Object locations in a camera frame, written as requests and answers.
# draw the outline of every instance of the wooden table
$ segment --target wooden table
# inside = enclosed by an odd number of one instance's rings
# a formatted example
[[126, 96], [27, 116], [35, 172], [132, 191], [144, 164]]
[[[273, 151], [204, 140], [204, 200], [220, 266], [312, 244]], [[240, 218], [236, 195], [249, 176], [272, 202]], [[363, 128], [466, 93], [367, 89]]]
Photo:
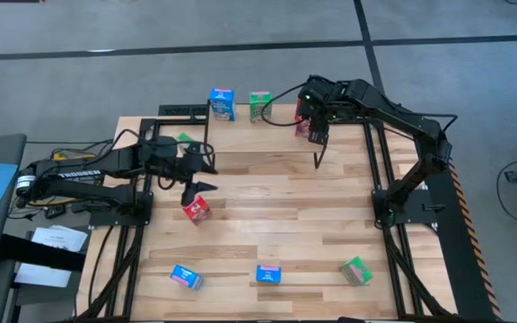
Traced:
[[[140, 117], [122, 117], [117, 131], [137, 130], [139, 122]], [[373, 226], [363, 128], [331, 127], [325, 161], [315, 170], [310, 153], [320, 147], [294, 138], [294, 127], [248, 128], [243, 122], [210, 123], [209, 143], [222, 153], [216, 162], [220, 175], [196, 177], [219, 187], [202, 194], [213, 218], [196, 227], [180, 209], [182, 186], [169, 191], [153, 186], [153, 217], [145, 229], [132, 319], [396, 318], [382, 235]], [[232, 135], [234, 128], [241, 135]], [[185, 132], [201, 140], [201, 129], [165, 126], [162, 133]], [[401, 177], [416, 162], [414, 144], [387, 136], [396, 176]], [[124, 135], [119, 146], [135, 141]], [[272, 148], [291, 146], [296, 153]], [[381, 160], [380, 147], [376, 152]], [[106, 180], [106, 185], [117, 183]], [[410, 224], [407, 230], [418, 276], [443, 307], [455, 312], [438, 238], [422, 224]], [[92, 268], [106, 231], [100, 228], [91, 236], [77, 295], [80, 312], [87, 308]], [[115, 228], [99, 263], [93, 298], [111, 275], [117, 241]], [[337, 270], [356, 256], [374, 272], [367, 286], [348, 285]], [[177, 264], [205, 278], [199, 291], [169, 278]], [[282, 283], [256, 283], [257, 264], [282, 266]], [[400, 278], [411, 312], [407, 281], [403, 274]], [[127, 279], [121, 282], [115, 313], [121, 312]]]

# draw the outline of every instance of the concrete floor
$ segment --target concrete floor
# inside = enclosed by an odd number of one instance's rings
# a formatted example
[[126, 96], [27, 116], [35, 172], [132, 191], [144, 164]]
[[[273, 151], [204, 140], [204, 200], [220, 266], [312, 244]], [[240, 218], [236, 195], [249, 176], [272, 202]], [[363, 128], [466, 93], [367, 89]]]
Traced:
[[[517, 35], [517, 5], [501, 0], [363, 1], [372, 39]], [[362, 39], [350, 0], [49, 0], [0, 4], [0, 54]], [[517, 222], [495, 176], [517, 160], [517, 41], [375, 48], [386, 93], [409, 109], [460, 116], [449, 130], [504, 319], [517, 321]], [[371, 80], [362, 47], [0, 61], [0, 135], [29, 140], [112, 137], [118, 116], [204, 102], [211, 87], [281, 92], [322, 74]], [[238, 101], [245, 101], [240, 96]], [[282, 102], [293, 102], [288, 96]], [[24, 162], [55, 145], [30, 144]], [[517, 214], [517, 185], [503, 183]], [[7, 224], [85, 224], [85, 215]], [[73, 302], [25, 307], [21, 322], [64, 319]]]

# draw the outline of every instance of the white paper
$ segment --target white paper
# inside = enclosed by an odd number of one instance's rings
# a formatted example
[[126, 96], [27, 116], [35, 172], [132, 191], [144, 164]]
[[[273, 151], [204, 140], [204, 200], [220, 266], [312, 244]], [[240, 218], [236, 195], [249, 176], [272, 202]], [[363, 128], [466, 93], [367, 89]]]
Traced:
[[[50, 247], [78, 252], [87, 239], [87, 233], [54, 225], [51, 228], [37, 228], [31, 241]], [[21, 264], [15, 282], [54, 287], [67, 287], [71, 272], [46, 266]]]

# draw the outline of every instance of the blue box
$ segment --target blue box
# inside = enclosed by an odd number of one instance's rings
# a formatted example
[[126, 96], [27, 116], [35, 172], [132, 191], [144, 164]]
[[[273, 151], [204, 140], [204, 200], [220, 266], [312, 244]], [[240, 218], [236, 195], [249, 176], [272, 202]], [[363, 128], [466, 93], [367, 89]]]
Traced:
[[257, 265], [257, 282], [279, 284], [282, 273], [279, 266]]
[[211, 90], [211, 109], [217, 120], [234, 121], [234, 91], [225, 89]]
[[172, 270], [171, 279], [194, 290], [198, 290], [203, 283], [203, 277], [179, 265], [176, 265], [175, 269]]

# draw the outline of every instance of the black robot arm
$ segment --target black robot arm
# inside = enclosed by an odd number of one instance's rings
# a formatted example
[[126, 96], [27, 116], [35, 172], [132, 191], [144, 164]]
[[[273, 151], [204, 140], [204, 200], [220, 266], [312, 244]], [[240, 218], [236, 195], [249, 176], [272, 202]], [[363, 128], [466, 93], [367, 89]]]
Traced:
[[324, 144], [329, 136], [329, 123], [337, 118], [376, 118], [415, 138], [418, 162], [386, 192], [388, 208], [393, 213], [403, 213], [410, 193], [427, 176], [448, 166], [451, 144], [440, 124], [391, 102], [364, 80], [331, 82], [312, 75], [298, 96], [302, 102], [299, 115], [311, 121], [311, 142]]
[[98, 157], [36, 161], [20, 172], [16, 185], [18, 206], [51, 196], [65, 196], [99, 200], [121, 213], [132, 214], [139, 211], [136, 208], [142, 205], [142, 194], [136, 192], [135, 186], [127, 184], [107, 188], [72, 179], [99, 175], [132, 179], [141, 174], [184, 183], [181, 204], [189, 205], [196, 193], [216, 189], [206, 183], [193, 183], [193, 175], [199, 171], [217, 173], [204, 163], [199, 151], [200, 144], [191, 144], [182, 157], [177, 157], [177, 141], [172, 137], [160, 136], [154, 142], [140, 142]]

